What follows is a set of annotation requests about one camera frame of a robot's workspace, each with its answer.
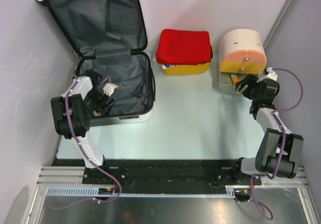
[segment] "yellow container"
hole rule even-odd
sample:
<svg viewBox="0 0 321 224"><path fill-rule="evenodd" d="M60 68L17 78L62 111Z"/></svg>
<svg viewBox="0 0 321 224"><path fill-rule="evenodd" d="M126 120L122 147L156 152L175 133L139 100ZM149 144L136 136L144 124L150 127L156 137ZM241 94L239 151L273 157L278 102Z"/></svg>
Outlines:
<svg viewBox="0 0 321 224"><path fill-rule="evenodd" d="M162 69L166 75L188 75L206 72L210 65L210 62L199 65L176 65L169 68L162 65Z"/></svg>

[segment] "gray table surface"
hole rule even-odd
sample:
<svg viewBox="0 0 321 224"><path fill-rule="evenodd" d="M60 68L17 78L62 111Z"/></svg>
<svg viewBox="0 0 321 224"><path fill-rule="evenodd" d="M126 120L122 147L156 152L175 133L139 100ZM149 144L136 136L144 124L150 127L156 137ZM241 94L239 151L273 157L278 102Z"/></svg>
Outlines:
<svg viewBox="0 0 321 224"><path fill-rule="evenodd" d="M296 188L256 189L255 193L272 210L273 221L264 219L255 204L237 204L230 198L121 197L112 203L97 204L90 200L65 210L53 210L48 208L47 201L52 206L64 206L83 197L48 196L40 224L307 223Z"/></svg>

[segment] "suitcase lid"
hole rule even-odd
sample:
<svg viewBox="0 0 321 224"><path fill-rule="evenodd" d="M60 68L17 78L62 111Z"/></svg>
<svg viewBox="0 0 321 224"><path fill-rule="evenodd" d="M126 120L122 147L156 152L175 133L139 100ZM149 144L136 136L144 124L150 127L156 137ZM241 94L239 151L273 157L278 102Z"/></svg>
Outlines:
<svg viewBox="0 0 321 224"><path fill-rule="evenodd" d="M147 47L139 0L46 0L50 13L83 58L135 54Z"/></svg>

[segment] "red cloth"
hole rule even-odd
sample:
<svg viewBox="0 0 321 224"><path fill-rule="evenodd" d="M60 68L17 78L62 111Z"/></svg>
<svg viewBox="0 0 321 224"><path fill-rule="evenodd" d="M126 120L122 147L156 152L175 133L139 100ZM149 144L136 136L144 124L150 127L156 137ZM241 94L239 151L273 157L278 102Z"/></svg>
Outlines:
<svg viewBox="0 0 321 224"><path fill-rule="evenodd" d="M156 61L169 65L198 65L210 62L212 57L208 32L163 30Z"/></svg>

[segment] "black suitcase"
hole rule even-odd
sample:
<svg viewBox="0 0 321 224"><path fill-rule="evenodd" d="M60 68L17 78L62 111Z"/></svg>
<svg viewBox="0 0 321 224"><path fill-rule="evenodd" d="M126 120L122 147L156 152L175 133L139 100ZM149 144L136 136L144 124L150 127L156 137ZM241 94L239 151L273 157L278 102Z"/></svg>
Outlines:
<svg viewBox="0 0 321 224"><path fill-rule="evenodd" d="M143 121L151 116L155 81L143 52L147 35L139 0L37 0L81 58L76 75L93 69L118 88L108 116L85 103L92 126Z"/></svg>

